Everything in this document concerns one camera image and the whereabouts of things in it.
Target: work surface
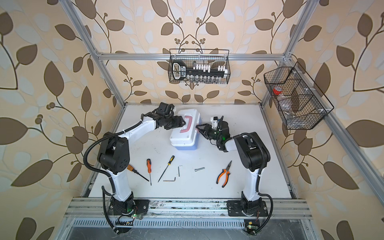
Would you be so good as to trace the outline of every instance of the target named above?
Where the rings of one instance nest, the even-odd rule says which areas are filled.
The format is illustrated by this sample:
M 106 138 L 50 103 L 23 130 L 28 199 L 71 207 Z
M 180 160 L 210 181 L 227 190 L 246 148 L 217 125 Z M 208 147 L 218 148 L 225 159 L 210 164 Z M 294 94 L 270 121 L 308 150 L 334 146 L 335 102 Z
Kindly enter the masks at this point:
M 157 105 L 128 105 L 122 117 L 118 131 L 127 129 L 140 120 L 142 113 L 153 111 Z M 231 136 L 243 132 L 256 132 L 270 152 L 271 160 L 260 180 L 260 192 L 270 194 L 272 198 L 291 198 L 284 175 L 281 171 L 276 152 L 273 148 L 260 107 L 258 105 L 176 105 L 176 112 L 181 109 L 196 108 L 202 124 L 210 123 L 210 118 L 224 115 L 228 122 Z M 241 163 L 237 151 L 222 152 L 199 136 L 197 150 L 179 151 L 170 144 L 172 130 L 163 127 L 147 133 L 134 144 L 129 144 L 130 164 L 149 179 L 146 160 L 152 162 L 152 186 L 139 175 L 128 171 L 128 182 L 134 197 L 139 198 L 240 198 L 245 185 L 247 169 Z M 175 159 L 165 174 L 159 177 L 167 167 L 170 157 Z M 222 188 L 225 177 L 216 184 L 218 175 L 232 160 L 228 184 Z M 195 172 L 194 169 L 205 167 Z M 111 192 L 111 185 L 104 174 L 98 174 L 89 197 L 101 197 L 101 186 Z

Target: orange pliers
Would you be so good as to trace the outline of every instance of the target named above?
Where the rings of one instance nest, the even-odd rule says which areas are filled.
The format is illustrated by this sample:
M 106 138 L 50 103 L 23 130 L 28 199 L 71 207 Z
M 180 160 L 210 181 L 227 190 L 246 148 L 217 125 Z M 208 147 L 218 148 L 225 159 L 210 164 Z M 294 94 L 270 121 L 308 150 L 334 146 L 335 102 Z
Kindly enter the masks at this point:
M 222 187 L 225 187 L 225 185 L 226 185 L 227 182 L 228 182 L 228 176 L 230 175 L 230 173 L 229 173 L 229 168 L 231 167 L 231 163 L 232 163 L 232 161 L 229 162 L 227 168 L 226 168 L 226 169 L 223 169 L 223 171 L 221 172 L 221 174 L 217 177 L 216 184 L 218 184 L 218 181 L 220 180 L 220 177 L 223 176 L 223 175 L 226 173 L 225 182 L 224 182 L 224 185 L 222 185 Z

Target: wire basket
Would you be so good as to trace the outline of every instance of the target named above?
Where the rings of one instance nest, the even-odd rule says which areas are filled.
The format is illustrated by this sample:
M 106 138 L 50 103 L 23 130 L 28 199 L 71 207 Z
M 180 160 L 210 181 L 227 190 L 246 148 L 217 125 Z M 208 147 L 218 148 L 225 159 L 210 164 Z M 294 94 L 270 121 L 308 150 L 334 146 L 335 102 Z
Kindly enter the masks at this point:
M 170 83 L 228 84 L 229 50 L 170 49 L 168 76 Z
M 264 74 L 265 85 L 271 94 L 286 129 L 313 129 L 334 109 L 330 100 L 313 81 L 308 86 L 299 73 L 303 68 L 280 67 Z M 324 106 L 315 96 L 324 96 L 332 107 Z

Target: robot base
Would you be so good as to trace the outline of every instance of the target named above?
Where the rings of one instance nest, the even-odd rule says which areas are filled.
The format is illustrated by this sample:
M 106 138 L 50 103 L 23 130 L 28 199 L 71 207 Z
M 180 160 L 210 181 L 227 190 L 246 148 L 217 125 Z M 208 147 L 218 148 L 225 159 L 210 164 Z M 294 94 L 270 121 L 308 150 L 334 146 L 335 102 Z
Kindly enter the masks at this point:
M 248 201 L 243 192 L 241 192 L 241 195 L 241 200 L 227 201 L 228 215 L 230 217 L 256 217 L 257 212 L 259 212 L 259 217 L 268 216 L 268 210 L 265 201 L 263 201 L 262 198 L 255 201 Z
M 131 214 L 144 214 L 148 212 L 149 200 L 133 200 L 133 193 L 128 197 L 124 202 L 120 202 L 115 198 L 111 198 L 109 204 L 109 214 L 112 215 L 127 215 L 129 212 L 127 210 L 137 207 L 137 211 Z

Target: black screwdriver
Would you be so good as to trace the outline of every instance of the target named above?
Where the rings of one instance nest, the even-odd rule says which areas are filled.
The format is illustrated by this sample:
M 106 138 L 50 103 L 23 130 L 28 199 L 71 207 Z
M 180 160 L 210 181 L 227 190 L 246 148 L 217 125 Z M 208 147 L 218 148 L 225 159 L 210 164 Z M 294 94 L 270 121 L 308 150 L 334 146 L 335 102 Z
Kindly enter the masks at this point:
M 166 169 L 164 170 L 163 174 L 162 174 L 162 175 L 160 176 L 160 178 L 159 178 L 159 181 L 160 181 L 161 177 L 164 175 L 164 173 L 166 172 L 168 166 L 172 163 L 172 161 L 173 161 L 174 158 L 175 158 L 175 156 L 172 156 L 172 157 L 170 158 L 170 160 L 169 160 L 169 162 L 168 162 L 168 165 L 167 165 Z
M 146 179 L 143 175 L 141 175 L 136 169 L 134 169 L 134 168 L 132 167 L 132 165 L 128 164 L 127 169 L 130 170 L 131 172 L 134 172 L 134 173 L 136 173 L 136 174 L 139 174 L 142 178 L 144 178 L 145 180 L 147 180 L 147 181 L 149 182 L 149 180 Z

